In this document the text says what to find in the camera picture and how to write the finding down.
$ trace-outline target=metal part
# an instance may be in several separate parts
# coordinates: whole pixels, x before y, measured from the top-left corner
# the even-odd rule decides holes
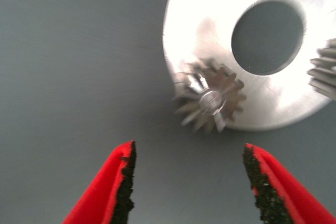
[[[204,126],[209,132],[216,126],[221,132],[227,120],[234,121],[233,113],[243,110],[239,102],[246,96],[239,91],[244,84],[235,80],[236,74],[226,72],[224,66],[192,69],[185,73],[185,79],[184,95],[178,97],[183,105],[176,110],[177,114],[187,114],[182,125],[195,121],[194,131]]]
[[[310,59],[317,48],[334,37],[335,0],[273,0],[285,2],[301,16],[301,47],[282,70],[259,76],[244,70],[231,48],[232,33],[242,14],[268,0],[169,0],[163,28],[163,46],[176,95],[183,95],[183,74],[190,64],[214,59],[237,73],[248,99],[244,113],[227,127],[241,130],[276,129],[304,119],[330,100],[308,85]]]
[[[315,90],[336,100],[336,38],[327,43],[327,48],[318,50],[320,58],[311,59],[316,67],[308,74],[313,76],[309,84]]]

